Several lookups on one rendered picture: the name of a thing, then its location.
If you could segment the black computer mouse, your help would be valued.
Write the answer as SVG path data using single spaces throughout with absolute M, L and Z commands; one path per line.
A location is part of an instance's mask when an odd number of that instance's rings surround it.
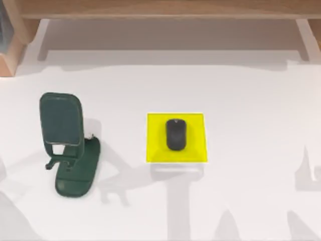
M 187 123 L 180 118 L 166 122 L 166 143 L 172 151 L 181 151 L 187 144 Z

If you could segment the flat yellow square mat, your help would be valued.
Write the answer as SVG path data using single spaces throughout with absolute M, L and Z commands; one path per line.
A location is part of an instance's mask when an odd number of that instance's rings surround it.
M 186 122 L 186 146 L 173 151 L 167 146 L 166 122 L 182 119 Z M 146 118 L 146 162 L 206 163 L 207 142 L 203 113 L 148 113 Z

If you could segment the dark green phone stand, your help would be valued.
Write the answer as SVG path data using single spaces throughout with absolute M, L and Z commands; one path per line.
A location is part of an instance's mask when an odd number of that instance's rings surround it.
M 90 190 L 101 153 L 96 136 L 86 138 L 82 105 L 69 93 L 44 93 L 39 103 L 40 122 L 45 151 L 51 170 L 58 164 L 55 179 L 57 193 L 78 198 Z

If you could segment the pale wooden shelf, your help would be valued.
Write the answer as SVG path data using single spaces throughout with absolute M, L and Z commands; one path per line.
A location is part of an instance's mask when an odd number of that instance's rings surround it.
M 295 50 L 306 20 L 321 50 L 321 0 L 15 0 L 49 50 Z

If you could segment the wooden cupboard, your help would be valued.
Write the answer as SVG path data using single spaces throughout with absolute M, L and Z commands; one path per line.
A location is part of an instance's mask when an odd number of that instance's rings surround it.
M 15 75 L 25 47 L 38 30 L 40 21 L 23 16 L 28 0 L 0 0 L 0 77 Z

